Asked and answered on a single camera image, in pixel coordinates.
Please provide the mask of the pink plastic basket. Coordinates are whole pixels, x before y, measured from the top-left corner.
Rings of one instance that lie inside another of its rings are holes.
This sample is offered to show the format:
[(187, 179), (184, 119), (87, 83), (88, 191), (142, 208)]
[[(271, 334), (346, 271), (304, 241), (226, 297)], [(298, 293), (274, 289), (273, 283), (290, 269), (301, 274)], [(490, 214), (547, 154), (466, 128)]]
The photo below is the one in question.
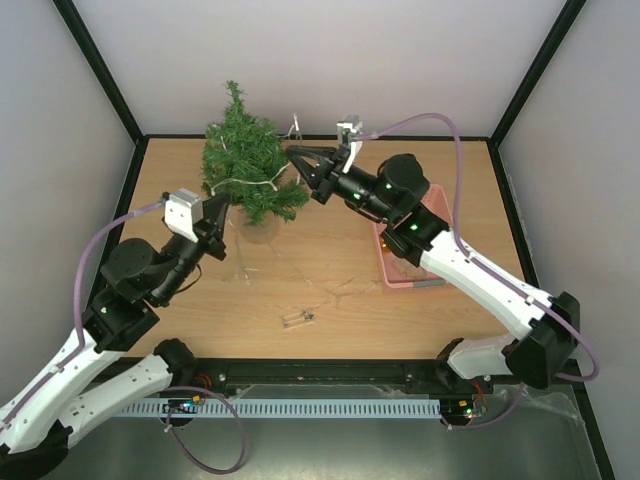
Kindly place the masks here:
[[(423, 197), (422, 203), (440, 219), (452, 224), (451, 209), (444, 188), (441, 185), (432, 184)], [(380, 234), (384, 227), (385, 225), (382, 223), (372, 224), (373, 236), (378, 242), (376, 252), (382, 277), (382, 286), (386, 291), (400, 292), (410, 289), (440, 287), (446, 284), (443, 278), (422, 268), (415, 267), (407, 260), (396, 257), (391, 251), (383, 251), (381, 243), (384, 240), (380, 237)]]

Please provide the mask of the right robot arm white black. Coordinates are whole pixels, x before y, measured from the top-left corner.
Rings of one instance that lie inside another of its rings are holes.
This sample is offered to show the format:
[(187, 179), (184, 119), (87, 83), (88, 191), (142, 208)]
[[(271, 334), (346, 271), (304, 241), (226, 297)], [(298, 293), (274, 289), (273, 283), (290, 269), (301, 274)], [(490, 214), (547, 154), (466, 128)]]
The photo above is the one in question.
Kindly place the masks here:
[(285, 153), (313, 199), (324, 204), (337, 195), (351, 210), (383, 224), (380, 237), (392, 254), (455, 286), (507, 328), (498, 337), (451, 341), (436, 367), (443, 389), (455, 392), (486, 375), (511, 375), (545, 389), (560, 377), (577, 346), (572, 332), (579, 302), (519, 281), (457, 238), (424, 205), (430, 183), (414, 155), (396, 154), (370, 174), (350, 165), (354, 152), (345, 146), (290, 146)]

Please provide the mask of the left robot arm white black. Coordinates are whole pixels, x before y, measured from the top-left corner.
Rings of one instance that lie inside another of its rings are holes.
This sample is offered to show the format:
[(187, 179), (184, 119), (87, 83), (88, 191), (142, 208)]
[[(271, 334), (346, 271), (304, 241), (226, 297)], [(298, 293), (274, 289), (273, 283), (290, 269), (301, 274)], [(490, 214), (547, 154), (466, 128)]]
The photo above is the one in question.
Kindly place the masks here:
[(82, 308), (73, 298), (74, 329), (58, 353), (1, 409), (1, 476), (39, 478), (56, 468), (89, 432), (129, 404), (189, 378), (195, 357), (178, 339), (161, 342), (128, 370), (92, 387), (96, 376), (128, 352), (183, 291), (209, 255), (226, 256), (230, 198), (203, 199), (180, 189), (113, 221), (118, 226), (155, 209), (172, 236), (161, 250), (148, 241), (119, 243), (102, 265), (105, 287)]

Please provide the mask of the small green christmas tree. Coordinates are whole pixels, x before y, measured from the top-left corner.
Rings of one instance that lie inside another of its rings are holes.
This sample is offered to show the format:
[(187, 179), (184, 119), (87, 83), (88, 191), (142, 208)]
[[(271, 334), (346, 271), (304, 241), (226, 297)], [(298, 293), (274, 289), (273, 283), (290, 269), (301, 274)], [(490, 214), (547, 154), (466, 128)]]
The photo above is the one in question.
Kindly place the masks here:
[(228, 103), (222, 117), (204, 132), (202, 190), (208, 196), (230, 195), (246, 223), (260, 226), (270, 215), (285, 222), (296, 219), (310, 196), (289, 178), (289, 161), (273, 122), (246, 109), (238, 82), (224, 84)]

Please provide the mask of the clear string lights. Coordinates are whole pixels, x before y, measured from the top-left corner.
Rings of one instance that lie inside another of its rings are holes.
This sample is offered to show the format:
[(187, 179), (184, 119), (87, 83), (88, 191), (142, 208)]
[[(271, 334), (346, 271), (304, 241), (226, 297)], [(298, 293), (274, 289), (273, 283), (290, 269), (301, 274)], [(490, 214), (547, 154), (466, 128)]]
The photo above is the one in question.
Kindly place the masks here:
[(248, 113), (225, 114), (205, 133), (203, 190), (231, 198), (236, 235), (270, 247), (280, 224), (291, 222), (309, 194), (286, 159), (283, 138), (273, 124)]

